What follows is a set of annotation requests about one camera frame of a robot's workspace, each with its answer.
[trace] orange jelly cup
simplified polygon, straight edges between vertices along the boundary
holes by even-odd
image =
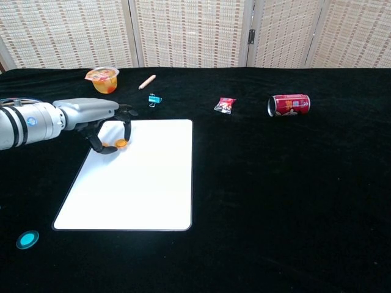
[[[114,67],[98,67],[90,70],[85,79],[92,81],[95,89],[100,93],[112,93],[117,88],[119,70]]]

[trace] black tablecloth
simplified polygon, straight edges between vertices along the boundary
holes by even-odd
[[[1,292],[391,291],[390,69],[122,69],[110,95],[86,72],[8,71],[0,98],[97,97],[141,120],[191,119],[192,227],[53,231],[89,145],[64,131],[0,151]],[[269,117],[268,98],[287,93],[308,94],[310,113]],[[237,99],[231,115],[213,110],[222,96]],[[19,250],[26,230],[40,239]]]

